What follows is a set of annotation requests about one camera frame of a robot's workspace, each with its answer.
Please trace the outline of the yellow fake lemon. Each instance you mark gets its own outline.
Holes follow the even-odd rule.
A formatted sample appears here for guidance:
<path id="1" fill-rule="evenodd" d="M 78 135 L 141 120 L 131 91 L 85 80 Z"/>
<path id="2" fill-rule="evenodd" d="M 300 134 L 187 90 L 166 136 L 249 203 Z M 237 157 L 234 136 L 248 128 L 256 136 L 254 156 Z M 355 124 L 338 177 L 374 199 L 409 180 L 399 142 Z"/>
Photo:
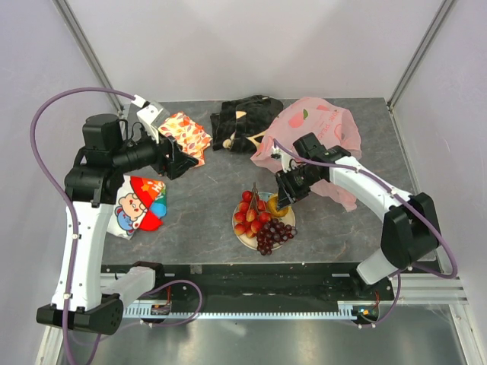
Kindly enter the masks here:
<path id="1" fill-rule="evenodd" d="M 267 211 L 275 218 L 285 217 L 292 209 L 290 207 L 278 208 L 278 195 L 273 194 L 266 203 Z"/>

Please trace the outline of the beige blue ceramic plate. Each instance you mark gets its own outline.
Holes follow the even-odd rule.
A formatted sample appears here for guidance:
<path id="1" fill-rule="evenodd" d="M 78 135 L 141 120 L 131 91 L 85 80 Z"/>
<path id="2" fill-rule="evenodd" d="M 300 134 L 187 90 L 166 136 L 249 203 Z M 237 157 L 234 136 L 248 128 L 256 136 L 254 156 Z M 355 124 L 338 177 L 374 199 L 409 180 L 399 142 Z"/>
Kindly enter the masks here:
<path id="1" fill-rule="evenodd" d="M 272 193 L 268 193 L 268 192 L 261 192 L 261 193 L 264 194 L 264 196 L 266 198 L 269 198 L 272 195 Z M 284 221 L 286 224 L 290 224 L 290 225 L 296 227 L 296 219 L 295 219 L 295 215 L 294 215 L 293 210 L 290 211 L 285 217 L 281 217 L 281 218 L 278 218 L 278 219 Z M 241 237 L 237 237 L 237 238 L 245 246 L 247 246 L 247 247 L 249 247 L 251 249 L 256 250 L 256 237 L 249 239 L 249 238 L 246 238 L 246 237 L 242 237 L 241 236 Z"/>

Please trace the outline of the purple fake grape bunch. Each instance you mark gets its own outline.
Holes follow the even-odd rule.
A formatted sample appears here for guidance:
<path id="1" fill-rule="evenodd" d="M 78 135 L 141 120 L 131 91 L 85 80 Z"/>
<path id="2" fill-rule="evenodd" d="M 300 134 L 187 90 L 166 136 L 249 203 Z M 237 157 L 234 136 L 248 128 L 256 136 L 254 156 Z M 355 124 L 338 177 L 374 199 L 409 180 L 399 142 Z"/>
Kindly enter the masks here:
<path id="1" fill-rule="evenodd" d="M 298 230 L 295 226 L 273 218 L 269 223 L 264 224 L 256 234 L 256 250 L 262 256 L 271 255 L 275 249 L 294 239 L 297 233 Z"/>

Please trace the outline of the red fake lychee bunch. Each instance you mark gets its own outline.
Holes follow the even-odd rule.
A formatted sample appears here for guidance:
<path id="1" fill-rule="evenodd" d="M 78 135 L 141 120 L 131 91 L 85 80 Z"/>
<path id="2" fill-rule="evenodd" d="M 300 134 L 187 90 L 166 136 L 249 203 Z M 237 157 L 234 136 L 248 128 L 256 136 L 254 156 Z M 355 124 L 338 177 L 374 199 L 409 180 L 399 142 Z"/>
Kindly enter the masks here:
<path id="1" fill-rule="evenodd" d="M 236 236 L 254 238 L 263 225 L 271 221 L 272 215 L 267 208 L 268 200 L 269 198 L 259 192 L 255 183 L 251 190 L 242 193 L 232 217 Z"/>

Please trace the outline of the pink plastic bag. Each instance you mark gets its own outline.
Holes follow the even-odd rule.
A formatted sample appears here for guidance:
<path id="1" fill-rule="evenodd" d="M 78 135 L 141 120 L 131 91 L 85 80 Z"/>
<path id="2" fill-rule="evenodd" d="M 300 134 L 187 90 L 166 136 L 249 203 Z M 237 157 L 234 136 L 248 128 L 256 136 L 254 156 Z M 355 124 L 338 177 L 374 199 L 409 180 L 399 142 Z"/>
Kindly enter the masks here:
<path id="1" fill-rule="evenodd" d="M 351 112 L 324 99 L 304 97 L 282 110 L 263 136 L 251 160 L 273 173 L 288 172 L 304 161 L 332 163 L 340 157 L 361 158 L 361 136 Z M 329 197 L 347 211 L 357 208 L 356 197 L 330 182 L 329 169 L 310 192 Z"/>

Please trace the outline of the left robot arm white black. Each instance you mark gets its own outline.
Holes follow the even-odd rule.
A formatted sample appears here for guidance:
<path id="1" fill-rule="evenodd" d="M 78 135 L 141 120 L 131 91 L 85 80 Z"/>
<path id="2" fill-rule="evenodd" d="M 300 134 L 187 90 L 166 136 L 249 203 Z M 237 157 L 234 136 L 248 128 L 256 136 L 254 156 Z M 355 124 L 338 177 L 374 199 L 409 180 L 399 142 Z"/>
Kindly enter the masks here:
<path id="1" fill-rule="evenodd" d="M 161 298 L 167 290 L 164 266 L 153 262 L 136 262 L 110 286 L 100 285 L 105 237 L 124 176 L 152 167 L 176 179 L 198 160 L 184 153 L 173 137 L 153 139 L 146 129 L 136 142 L 123 140 L 120 120 L 113 114 L 87 118 L 82 133 L 84 147 L 61 189 L 68 216 L 62 270 L 51 302 L 37 310 L 36 320 L 62 329 L 112 335 L 128 305 L 144 295 Z"/>

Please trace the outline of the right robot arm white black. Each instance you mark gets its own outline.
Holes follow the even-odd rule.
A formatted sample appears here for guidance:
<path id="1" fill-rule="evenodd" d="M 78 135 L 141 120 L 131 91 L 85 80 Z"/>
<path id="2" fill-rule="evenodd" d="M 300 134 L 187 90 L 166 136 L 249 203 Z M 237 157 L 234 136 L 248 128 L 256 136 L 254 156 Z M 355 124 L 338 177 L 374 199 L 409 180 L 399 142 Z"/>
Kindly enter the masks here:
<path id="1" fill-rule="evenodd" d="M 440 246 L 438 219 L 429 195 L 413 195 L 390 185 L 345 148 L 325 148 L 313 133 L 293 146 L 290 151 L 276 141 L 272 149 L 272 157 L 280 158 L 282 165 L 275 173 L 278 208 L 306 198 L 318 182 L 328 182 L 355 196 L 382 223 L 379 249 L 352 271 L 348 287 L 353 297 L 368 298 L 377 282 L 411 267 Z"/>

